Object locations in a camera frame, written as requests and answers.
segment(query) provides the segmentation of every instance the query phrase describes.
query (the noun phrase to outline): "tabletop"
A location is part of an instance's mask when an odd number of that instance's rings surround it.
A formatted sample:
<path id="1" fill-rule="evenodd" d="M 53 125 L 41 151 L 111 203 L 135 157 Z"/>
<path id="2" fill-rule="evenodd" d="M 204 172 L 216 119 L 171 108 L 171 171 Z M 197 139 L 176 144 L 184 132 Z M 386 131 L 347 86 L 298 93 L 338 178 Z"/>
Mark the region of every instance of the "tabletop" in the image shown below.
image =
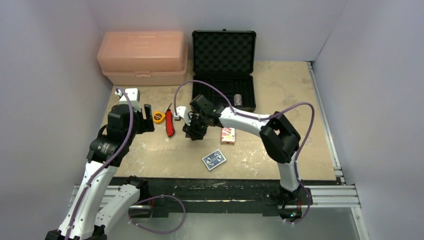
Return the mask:
<path id="1" fill-rule="evenodd" d="M 192 67 L 186 80 L 193 79 Z M 326 139 L 319 104 L 306 62 L 255 61 L 253 84 L 257 114 L 273 114 L 298 102 L 310 102 L 315 107 L 315 120 L 308 140 L 299 155 L 299 172 L 304 180 L 335 180 L 330 149 Z M 173 101 L 178 86 L 135 86 L 141 92 L 140 104 L 151 104 L 152 112 L 164 112 Z M 113 88 L 104 114 L 118 103 Z M 190 107 L 192 83 L 183 86 L 177 95 L 177 106 Z M 311 120 L 308 106 L 297 107 L 285 114 L 302 139 Z M 221 144 L 221 128 L 208 127 L 203 140 L 192 141 L 182 131 L 184 121 L 174 121 L 175 135 L 168 137 L 165 122 L 155 124 L 154 132 L 135 136 L 129 153 L 124 157 L 116 177 L 136 175 L 157 178 L 201 179 L 280 179 L 277 163 L 264 148 L 261 139 L 236 130 L 235 144 Z M 221 150 L 226 162 L 209 171 L 202 158 Z"/>

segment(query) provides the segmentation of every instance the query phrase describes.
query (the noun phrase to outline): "white wall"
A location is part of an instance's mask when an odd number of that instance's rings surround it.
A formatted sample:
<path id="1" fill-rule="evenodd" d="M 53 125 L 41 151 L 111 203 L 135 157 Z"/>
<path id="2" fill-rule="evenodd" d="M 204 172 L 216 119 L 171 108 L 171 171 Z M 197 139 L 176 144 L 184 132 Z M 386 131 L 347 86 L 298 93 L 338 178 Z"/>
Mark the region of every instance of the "white wall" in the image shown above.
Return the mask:
<path id="1" fill-rule="evenodd" d="M 88 0 L 106 31 L 254 30 L 257 60 L 315 60 L 347 0 Z"/>
<path id="2" fill-rule="evenodd" d="M 351 0 L 314 71 L 371 239 L 422 239 L 424 2 Z"/>
<path id="3" fill-rule="evenodd" d="M 112 86 L 85 0 L 0 3 L 0 233 L 44 239 L 64 219 Z"/>

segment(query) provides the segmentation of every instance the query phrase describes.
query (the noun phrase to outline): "case lid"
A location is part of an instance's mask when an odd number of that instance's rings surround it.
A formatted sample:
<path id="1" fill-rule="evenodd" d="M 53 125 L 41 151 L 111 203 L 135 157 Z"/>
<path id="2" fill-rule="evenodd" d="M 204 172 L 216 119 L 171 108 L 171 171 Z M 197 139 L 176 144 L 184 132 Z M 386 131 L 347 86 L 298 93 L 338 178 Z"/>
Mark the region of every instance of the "case lid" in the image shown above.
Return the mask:
<path id="1" fill-rule="evenodd" d="M 103 37 L 97 60 L 107 74 L 184 72 L 186 45 L 181 31 L 110 31 Z"/>
<path id="2" fill-rule="evenodd" d="M 194 31 L 193 72 L 251 74 L 255 60 L 254 31 Z"/>

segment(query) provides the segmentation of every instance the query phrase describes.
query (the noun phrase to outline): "red utility knife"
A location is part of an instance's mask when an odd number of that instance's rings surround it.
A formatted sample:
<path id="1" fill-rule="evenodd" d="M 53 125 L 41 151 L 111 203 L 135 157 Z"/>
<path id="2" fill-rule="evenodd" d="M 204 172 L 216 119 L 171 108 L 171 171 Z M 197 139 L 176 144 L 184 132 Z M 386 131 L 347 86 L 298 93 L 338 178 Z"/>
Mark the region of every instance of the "red utility knife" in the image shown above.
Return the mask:
<path id="1" fill-rule="evenodd" d="M 171 104 L 169 105 L 168 109 L 165 112 L 165 119 L 166 119 L 166 134 L 168 135 L 168 137 L 171 137 L 175 134 L 175 129 L 174 129 L 174 125 L 173 125 L 173 114 L 171 112 Z"/>

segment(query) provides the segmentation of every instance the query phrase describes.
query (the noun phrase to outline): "black case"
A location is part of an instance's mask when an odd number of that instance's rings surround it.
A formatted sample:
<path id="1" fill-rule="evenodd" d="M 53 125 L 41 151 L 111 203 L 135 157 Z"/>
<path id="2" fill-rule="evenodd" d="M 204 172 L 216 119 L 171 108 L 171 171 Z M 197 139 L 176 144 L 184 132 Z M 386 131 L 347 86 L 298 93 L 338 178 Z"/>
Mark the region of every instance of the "black case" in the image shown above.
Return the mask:
<path id="1" fill-rule="evenodd" d="M 256 32 L 254 31 L 194 31 L 193 76 L 194 80 L 211 84 L 220 90 L 234 106 L 234 95 L 240 94 L 242 107 L 253 112 L 256 109 L 253 86 Z M 225 99 L 210 87 L 193 83 L 192 98 L 202 94 L 213 104 L 227 106 Z"/>

